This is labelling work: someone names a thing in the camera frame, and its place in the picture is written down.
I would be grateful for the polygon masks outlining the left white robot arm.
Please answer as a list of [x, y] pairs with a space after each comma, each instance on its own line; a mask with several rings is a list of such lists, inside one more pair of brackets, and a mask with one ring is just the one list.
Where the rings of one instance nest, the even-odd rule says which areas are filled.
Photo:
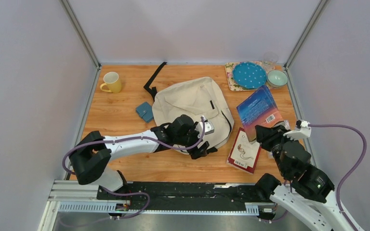
[[102, 136], [93, 131], [65, 154], [62, 165], [77, 177], [80, 185], [99, 185], [121, 200], [126, 197], [128, 186], [120, 172], [107, 166], [110, 161], [165, 150], [185, 151], [192, 159], [205, 157], [210, 145], [207, 136], [214, 131], [213, 123], [206, 117], [194, 121], [187, 115], [133, 135]]

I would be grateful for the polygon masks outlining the red white cover book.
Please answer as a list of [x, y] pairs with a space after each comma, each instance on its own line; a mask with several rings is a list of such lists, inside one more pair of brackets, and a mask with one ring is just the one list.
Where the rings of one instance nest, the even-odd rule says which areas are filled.
[[257, 141], [249, 142], [246, 132], [239, 128], [226, 163], [248, 174], [253, 174], [261, 151]]

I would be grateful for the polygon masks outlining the beige canvas backpack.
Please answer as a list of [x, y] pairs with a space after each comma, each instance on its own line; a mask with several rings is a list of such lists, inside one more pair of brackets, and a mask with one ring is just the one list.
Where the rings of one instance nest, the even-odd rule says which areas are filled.
[[156, 125], [166, 125], [181, 115], [188, 116], [193, 125], [205, 116], [213, 123], [215, 130], [204, 135], [203, 140], [208, 141], [210, 147], [219, 149], [224, 146], [235, 122], [219, 85], [211, 77], [200, 77], [157, 91], [151, 84], [165, 65], [165, 62], [160, 64], [144, 85], [154, 101], [152, 112]]

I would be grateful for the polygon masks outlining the blue sunset cover book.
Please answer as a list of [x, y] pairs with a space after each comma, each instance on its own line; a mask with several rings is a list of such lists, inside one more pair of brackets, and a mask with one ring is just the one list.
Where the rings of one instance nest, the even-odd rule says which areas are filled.
[[255, 126], [271, 128], [284, 121], [269, 87], [265, 85], [240, 103], [237, 112], [249, 142], [256, 140]]

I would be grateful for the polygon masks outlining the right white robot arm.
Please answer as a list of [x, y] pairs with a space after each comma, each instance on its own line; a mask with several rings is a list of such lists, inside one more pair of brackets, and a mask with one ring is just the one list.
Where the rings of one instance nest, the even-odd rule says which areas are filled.
[[342, 204], [341, 188], [365, 157], [367, 141], [358, 129], [340, 124], [324, 124], [322, 128], [346, 128], [362, 140], [362, 152], [356, 163], [335, 186], [329, 176], [310, 163], [311, 154], [299, 142], [310, 137], [311, 124], [298, 120], [296, 129], [283, 125], [267, 128], [256, 125], [256, 139], [260, 147], [270, 151], [281, 176], [307, 202], [303, 202], [271, 174], [264, 174], [255, 184], [256, 197], [263, 202], [271, 200], [284, 207], [313, 231], [361, 231], [362, 227]]

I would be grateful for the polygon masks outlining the floral cover notebook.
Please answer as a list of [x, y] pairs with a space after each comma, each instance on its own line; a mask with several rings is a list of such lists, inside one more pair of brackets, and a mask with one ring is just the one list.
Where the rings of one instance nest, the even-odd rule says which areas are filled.
[[288, 120], [284, 120], [282, 123], [282, 126], [285, 128], [285, 129], [290, 129], [290, 123]]

